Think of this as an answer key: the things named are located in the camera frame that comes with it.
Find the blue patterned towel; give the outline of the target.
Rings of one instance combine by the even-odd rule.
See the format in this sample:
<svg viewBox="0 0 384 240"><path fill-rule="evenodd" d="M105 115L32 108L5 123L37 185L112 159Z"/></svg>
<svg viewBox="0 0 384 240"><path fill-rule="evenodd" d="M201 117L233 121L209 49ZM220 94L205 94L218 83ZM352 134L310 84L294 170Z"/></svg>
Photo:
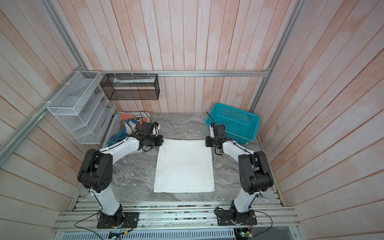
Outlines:
<svg viewBox="0 0 384 240"><path fill-rule="evenodd" d="M126 137L135 132L140 123L134 119L127 119L124 121L124 126L116 134L112 135L107 142L107 147L123 141Z"/></svg>

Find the white towel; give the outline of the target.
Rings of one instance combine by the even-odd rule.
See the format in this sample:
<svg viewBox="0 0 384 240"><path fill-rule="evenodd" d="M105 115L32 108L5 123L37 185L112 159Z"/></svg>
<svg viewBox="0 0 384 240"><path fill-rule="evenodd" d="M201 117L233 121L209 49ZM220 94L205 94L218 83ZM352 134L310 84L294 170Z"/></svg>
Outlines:
<svg viewBox="0 0 384 240"><path fill-rule="evenodd" d="M215 191L213 156L204 140L164 139L159 148L155 193Z"/></svg>

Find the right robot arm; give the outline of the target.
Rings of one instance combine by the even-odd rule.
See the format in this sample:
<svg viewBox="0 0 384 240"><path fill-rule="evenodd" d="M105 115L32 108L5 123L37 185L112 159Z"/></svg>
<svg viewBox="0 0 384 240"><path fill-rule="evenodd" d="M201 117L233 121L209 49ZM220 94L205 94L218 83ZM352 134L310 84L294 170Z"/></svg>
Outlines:
<svg viewBox="0 0 384 240"><path fill-rule="evenodd" d="M227 137L224 125L212 123L206 147L213 148L218 156L228 155L238 162L241 190L233 200L230 214L234 222L251 216L255 199L274 185L271 169L262 151L254 152Z"/></svg>

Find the aluminium frame rail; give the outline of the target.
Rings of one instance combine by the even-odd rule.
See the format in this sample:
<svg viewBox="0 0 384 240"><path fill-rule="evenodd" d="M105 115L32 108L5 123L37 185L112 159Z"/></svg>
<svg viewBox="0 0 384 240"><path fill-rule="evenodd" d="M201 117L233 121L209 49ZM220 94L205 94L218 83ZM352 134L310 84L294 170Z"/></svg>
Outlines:
<svg viewBox="0 0 384 240"><path fill-rule="evenodd" d="M158 77L266 77L269 71L261 70L189 70L189 71L85 71L87 73L99 72L101 75L105 74L141 74L141 75L157 75Z"/></svg>

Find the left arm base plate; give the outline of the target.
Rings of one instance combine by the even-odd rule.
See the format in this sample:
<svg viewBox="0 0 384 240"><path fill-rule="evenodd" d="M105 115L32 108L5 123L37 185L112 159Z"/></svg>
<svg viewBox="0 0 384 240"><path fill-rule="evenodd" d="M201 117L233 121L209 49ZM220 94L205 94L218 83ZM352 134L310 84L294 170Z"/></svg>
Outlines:
<svg viewBox="0 0 384 240"><path fill-rule="evenodd" d="M113 216L100 214L97 229L129 228L134 229L138 225L139 212L121 212Z"/></svg>

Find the teal plastic basket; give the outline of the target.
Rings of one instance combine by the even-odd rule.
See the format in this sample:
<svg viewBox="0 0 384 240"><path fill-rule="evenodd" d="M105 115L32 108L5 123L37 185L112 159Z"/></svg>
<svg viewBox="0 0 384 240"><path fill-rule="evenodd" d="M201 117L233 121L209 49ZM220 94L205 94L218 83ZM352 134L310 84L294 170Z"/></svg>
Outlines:
<svg viewBox="0 0 384 240"><path fill-rule="evenodd" d="M231 106L217 103L209 112L205 124L209 127L213 122L225 126L228 138L240 144L254 141L260 124L260 117Z"/></svg>

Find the white laundry basket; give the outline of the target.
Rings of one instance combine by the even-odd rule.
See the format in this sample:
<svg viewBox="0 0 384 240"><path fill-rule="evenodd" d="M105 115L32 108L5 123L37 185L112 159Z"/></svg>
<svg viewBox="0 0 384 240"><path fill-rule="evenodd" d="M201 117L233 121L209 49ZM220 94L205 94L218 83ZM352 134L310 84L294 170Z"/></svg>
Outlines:
<svg viewBox="0 0 384 240"><path fill-rule="evenodd" d="M144 122L149 122L150 113L147 112L138 112L141 116L141 119L144 118ZM105 148L107 146L107 142L110 139L110 137L114 134L116 134L121 129L121 125L118 120L118 113L113 116L111 123L109 125L109 128L107 130L107 133L105 135L104 141L102 143L102 148Z"/></svg>

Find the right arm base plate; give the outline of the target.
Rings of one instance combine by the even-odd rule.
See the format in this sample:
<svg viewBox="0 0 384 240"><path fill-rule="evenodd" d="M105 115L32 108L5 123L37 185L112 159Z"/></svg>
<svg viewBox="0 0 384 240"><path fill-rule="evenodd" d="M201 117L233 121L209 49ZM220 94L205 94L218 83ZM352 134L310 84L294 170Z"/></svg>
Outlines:
<svg viewBox="0 0 384 240"><path fill-rule="evenodd" d="M235 225L257 225L255 212L250 210L246 213L238 213L236 209L224 210L221 208L214 210L217 216L219 226L235 226Z"/></svg>

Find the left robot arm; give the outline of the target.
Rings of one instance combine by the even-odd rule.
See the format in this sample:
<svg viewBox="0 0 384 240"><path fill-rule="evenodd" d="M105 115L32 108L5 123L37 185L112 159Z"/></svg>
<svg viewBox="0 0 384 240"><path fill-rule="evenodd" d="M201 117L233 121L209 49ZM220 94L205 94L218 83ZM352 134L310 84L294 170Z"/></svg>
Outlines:
<svg viewBox="0 0 384 240"><path fill-rule="evenodd" d="M78 182L88 189L99 203L101 220L117 228L123 224L123 207L115 198L110 186L113 180L113 165L121 158L148 147L159 147L163 136L159 134L157 122L143 122L139 129L127 135L122 141L104 149L91 149L85 154L78 173Z"/></svg>

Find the red orange towel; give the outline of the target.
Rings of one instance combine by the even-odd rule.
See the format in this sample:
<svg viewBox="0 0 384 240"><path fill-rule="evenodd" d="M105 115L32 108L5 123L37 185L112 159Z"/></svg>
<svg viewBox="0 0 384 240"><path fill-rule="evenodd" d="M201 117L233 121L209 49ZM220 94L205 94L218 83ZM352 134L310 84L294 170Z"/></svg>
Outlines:
<svg viewBox="0 0 384 240"><path fill-rule="evenodd" d="M118 112L118 120L122 129L125 126L124 122L126 120L131 120L131 119L136 120L139 123L141 122L141 116L139 115L138 112L131 112L131 113Z"/></svg>

